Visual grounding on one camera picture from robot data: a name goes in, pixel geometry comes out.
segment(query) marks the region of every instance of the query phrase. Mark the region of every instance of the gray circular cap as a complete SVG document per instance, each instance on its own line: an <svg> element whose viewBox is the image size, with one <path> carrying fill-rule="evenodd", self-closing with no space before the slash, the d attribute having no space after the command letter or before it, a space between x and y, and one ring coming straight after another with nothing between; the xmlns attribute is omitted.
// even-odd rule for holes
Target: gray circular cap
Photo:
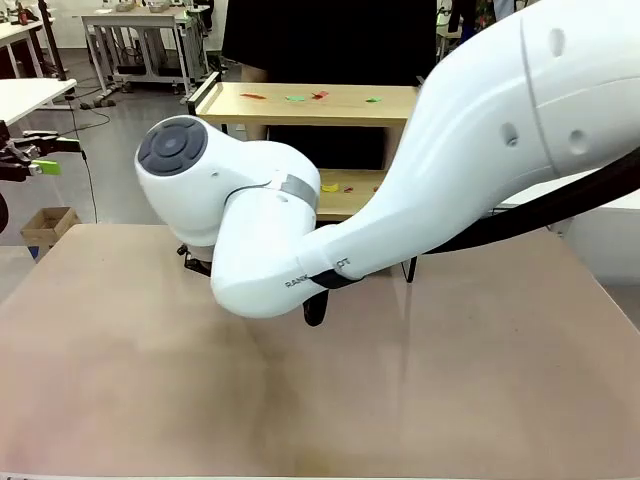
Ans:
<svg viewBox="0 0 640 480"><path fill-rule="evenodd" d="M189 118L171 118L153 127L138 150L138 162L161 177L177 175L193 167L207 148L207 130Z"/></svg>

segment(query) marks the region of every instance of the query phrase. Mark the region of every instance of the white robotic arm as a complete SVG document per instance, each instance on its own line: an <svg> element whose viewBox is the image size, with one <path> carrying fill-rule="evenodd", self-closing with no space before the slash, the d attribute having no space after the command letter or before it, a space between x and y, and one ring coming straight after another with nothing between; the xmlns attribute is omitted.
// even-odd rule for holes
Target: white robotic arm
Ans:
<svg viewBox="0 0 640 480"><path fill-rule="evenodd" d="M428 77L378 192L339 225L314 230L320 178L302 154L192 117L150 131L140 183L178 238L215 245L222 306L286 313L441 245L518 191L640 146L638 15L636 0L546 1L458 48Z"/></svg>

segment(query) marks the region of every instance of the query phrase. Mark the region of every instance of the gray floor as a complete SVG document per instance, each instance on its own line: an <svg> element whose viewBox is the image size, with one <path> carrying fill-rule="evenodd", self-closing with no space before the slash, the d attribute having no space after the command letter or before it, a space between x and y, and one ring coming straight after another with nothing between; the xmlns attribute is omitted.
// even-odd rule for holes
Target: gray floor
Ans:
<svg viewBox="0 0 640 480"><path fill-rule="evenodd" d="M70 69L70 77L79 80L77 95L84 95L98 86L86 52L63 51L63 61ZM226 81L239 79L237 67L231 67ZM92 95L84 99L91 100ZM136 180L133 156L144 134L160 120L186 113L180 96L171 88L136 86L134 93L111 97L115 107L97 112L108 115L111 121L103 126L80 132L82 146L87 153L94 183L94 192L101 223L157 224L153 212ZM92 111L75 111L79 129L101 123L106 119ZM69 112L34 112L20 129L51 129L67 132L73 129ZM230 126L230 133L243 138L244 133ZM24 245L20 228L42 207L59 205L76 209L85 223L94 221L87 170L79 155L57 155L63 174L60 177L40 176L25 183L0 182L0 192L7 199L11 214L7 230L0 234L0 246ZM13 290L33 267L26 249L0 249L0 302ZM640 286L605 287L625 313L640 326Z"/></svg>

